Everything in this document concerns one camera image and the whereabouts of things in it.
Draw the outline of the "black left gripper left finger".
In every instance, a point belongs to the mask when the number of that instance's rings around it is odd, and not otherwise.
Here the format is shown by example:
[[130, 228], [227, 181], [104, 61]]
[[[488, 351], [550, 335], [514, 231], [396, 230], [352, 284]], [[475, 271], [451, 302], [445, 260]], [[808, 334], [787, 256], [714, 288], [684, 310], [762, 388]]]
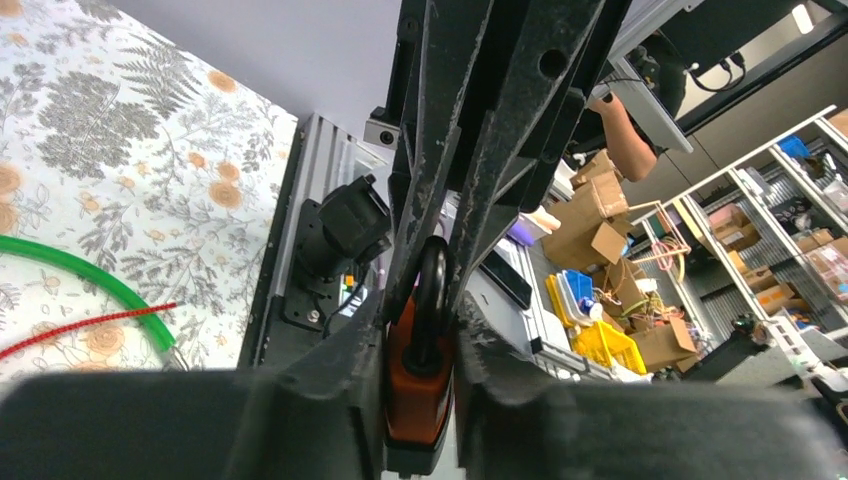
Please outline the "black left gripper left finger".
[[1, 401], [5, 479], [376, 479], [382, 335], [368, 299], [284, 369], [40, 375]]

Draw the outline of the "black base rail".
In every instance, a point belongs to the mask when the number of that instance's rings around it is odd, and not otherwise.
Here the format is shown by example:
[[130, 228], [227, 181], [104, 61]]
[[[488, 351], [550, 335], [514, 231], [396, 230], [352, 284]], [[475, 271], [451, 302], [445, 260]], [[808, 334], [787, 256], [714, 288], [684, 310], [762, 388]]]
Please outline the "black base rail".
[[380, 162], [319, 114], [297, 128], [238, 367], [288, 366], [340, 324], [345, 276], [358, 290], [389, 247], [390, 209], [372, 174]]

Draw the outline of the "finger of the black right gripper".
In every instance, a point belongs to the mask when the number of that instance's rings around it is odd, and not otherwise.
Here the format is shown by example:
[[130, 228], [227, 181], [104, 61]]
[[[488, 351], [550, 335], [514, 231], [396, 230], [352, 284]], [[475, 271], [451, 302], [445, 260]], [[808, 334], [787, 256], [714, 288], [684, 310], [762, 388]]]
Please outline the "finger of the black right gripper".
[[472, 271], [551, 185], [623, 20], [627, 1], [529, 1], [497, 94], [486, 103], [450, 240], [447, 309]]
[[459, 138], [459, 118], [488, 24], [490, 1], [428, 1], [417, 52], [417, 90], [404, 114], [414, 115], [414, 153], [390, 273], [384, 316], [397, 318], [412, 292], [415, 266], [435, 229]]

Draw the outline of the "red cable lock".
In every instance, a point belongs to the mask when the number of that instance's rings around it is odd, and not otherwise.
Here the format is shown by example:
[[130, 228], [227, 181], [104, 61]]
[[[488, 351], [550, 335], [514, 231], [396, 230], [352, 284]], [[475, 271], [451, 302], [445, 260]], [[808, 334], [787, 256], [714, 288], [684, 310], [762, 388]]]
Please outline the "red cable lock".
[[135, 317], [143, 317], [143, 316], [151, 316], [160, 311], [167, 311], [178, 308], [181, 305], [180, 302], [170, 302], [165, 304], [160, 304], [152, 307], [145, 307], [134, 310], [127, 310], [121, 312], [114, 312], [106, 315], [101, 315], [98, 317], [88, 318], [84, 320], [80, 320], [68, 325], [56, 327], [51, 330], [44, 331], [42, 333], [33, 335], [25, 340], [21, 340], [1, 351], [1, 359], [5, 359], [9, 356], [14, 355], [15, 353], [25, 350], [32, 345], [41, 343], [47, 339], [51, 339], [56, 336], [64, 335], [66, 333], [79, 330], [84, 327], [89, 327], [93, 325], [102, 324], [105, 322], [119, 320], [124, 318], [135, 318]]

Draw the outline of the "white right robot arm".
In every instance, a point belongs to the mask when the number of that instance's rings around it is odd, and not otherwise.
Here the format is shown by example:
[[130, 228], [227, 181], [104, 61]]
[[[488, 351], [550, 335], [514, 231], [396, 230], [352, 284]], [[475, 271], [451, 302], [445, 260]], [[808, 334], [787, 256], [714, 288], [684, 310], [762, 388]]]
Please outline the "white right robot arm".
[[471, 272], [535, 210], [629, 11], [626, 1], [404, 1], [387, 99], [388, 195], [371, 176], [322, 201], [296, 246], [333, 278], [392, 252], [374, 322], [397, 323], [438, 272], [427, 332], [447, 332]]

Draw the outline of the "person forearm in background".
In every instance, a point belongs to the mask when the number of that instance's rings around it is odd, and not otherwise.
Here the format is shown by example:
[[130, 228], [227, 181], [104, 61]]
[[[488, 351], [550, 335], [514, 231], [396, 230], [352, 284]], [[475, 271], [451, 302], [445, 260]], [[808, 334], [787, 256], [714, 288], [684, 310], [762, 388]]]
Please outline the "person forearm in background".
[[624, 104], [613, 93], [593, 99], [588, 108], [601, 118], [608, 156], [630, 182], [644, 180], [654, 169], [657, 155], [634, 127]]

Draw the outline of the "orange padlock black shackle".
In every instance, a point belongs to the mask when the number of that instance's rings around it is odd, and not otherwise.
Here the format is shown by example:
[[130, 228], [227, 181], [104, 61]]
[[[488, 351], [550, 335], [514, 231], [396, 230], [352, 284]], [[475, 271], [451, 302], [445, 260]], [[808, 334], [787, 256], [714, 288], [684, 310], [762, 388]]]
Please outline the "orange padlock black shackle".
[[447, 336], [448, 244], [430, 236], [416, 264], [412, 293], [391, 323], [385, 348], [385, 469], [401, 479], [433, 473], [452, 406], [456, 347]]

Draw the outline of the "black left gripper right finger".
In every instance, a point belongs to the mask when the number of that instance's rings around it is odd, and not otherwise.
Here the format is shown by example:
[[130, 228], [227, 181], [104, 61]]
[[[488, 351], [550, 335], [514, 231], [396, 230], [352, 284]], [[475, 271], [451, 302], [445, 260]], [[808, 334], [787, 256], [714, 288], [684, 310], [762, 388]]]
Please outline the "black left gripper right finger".
[[559, 380], [465, 295], [455, 422], [469, 479], [843, 479], [840, 441], [774, 389]]

